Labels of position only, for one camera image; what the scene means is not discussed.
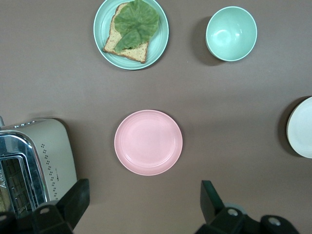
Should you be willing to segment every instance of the sandwich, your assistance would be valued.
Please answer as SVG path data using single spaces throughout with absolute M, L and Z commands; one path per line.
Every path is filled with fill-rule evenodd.
M 145 63 L 158 21 L 156 10 L 142 0 L 120 4 L 112 17 L 103 51 Z

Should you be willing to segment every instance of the white plate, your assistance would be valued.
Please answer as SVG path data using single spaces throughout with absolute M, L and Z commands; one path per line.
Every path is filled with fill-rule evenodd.
M 312 97 L 292 112 L 287 124 L 287 138 L 298 154 L 312 158 Z
M 132 61 L 127 58 L 103 52 L 103 47 L 109 36 L 110 24 L 112 17 L 115 14 L 116 8 L 124 2 L 130 2 L 130 0 L 105 0 L 97 11 L 93 25 L 93 34 L 97 48 L 104 56 L 104 58 L 117 67 L 127 70 L 138 70 L 148 67 L 160 58 L 167 46 L 169 39 L 169 25 L 165 12 L 155 0 L 144 1 L 150 4 L 159 15 L 158 30 L 151 38 L 148 45 L 147 58 L 145 63 Z

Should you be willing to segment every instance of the toaster slot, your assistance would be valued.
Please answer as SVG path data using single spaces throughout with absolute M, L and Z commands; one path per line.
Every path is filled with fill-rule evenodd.
M 28 214 L 32 208 L 20 161 L 17 158 L 5 159 L 1 161 L 1 166 L 12 208 L 19 217 Z

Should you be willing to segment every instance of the pink plate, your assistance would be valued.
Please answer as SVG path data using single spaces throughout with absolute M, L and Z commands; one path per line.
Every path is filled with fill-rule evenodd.
M 135 112 L 119 125 L 115 151 L 130 171 L 153 176 L 170 169 L 180 157 L 182 134 L 176 122 L 155 110 Z

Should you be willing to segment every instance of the bread crust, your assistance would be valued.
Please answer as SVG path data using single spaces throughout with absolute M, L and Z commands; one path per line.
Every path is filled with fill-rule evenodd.
M 112 21 L 109 29 L 109 36 L 106 40 L 105 46 L 103 47 L 103 51 L 105 53 L 118 55 L 121 57 L 125 57 L 127 59 L 137 61 L 140 63 L 145 63 L 147 58 L 147 48 L 149 45 L 149 41 L 141 44 L 138 48 L 135 49 L 124 49 L 120 53 L 117 53 L 114 48 L 121 39 L 120 33 L 115 29 L 114 19 L 120 13 L 121 9 L 128 4 L 128 2 L 120 4 L 115 11 L 115 14 L 112 17 Z

